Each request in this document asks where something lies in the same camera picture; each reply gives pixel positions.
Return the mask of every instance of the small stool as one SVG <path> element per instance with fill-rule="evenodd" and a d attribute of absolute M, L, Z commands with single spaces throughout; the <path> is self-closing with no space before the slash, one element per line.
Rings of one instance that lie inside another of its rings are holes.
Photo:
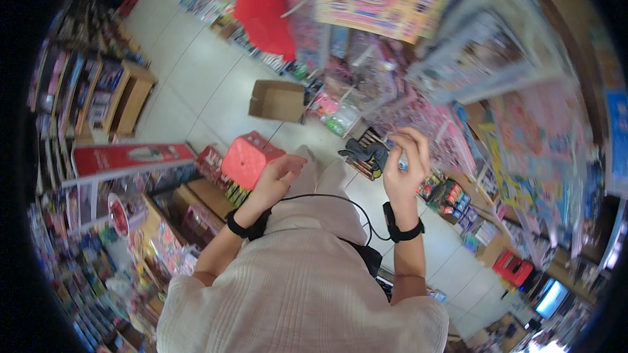
<path fill-rule="evenodd" d="M 118 7 L 118 13 L 123 17 L 128 17 L 133 10 L 133 7 L 137 4 L 138 0 L 124 0 L 120 7 Z"/>
<path fill-rule="evenodd" d="M 504 251 L 497 262 L 493 264 L 493 271 L 517 287 L 522 286 L 532 270 L 534 270 L 533 265 L 514 256 L 508 250 Z"/>
<path fill-rule="evenodd" d="M 256 131 L 252 131 L 233 141 L 220 169 L 242 188 L 253 190 L 266 165 L 284 154 L 285 151 L 274 147 Z"/>

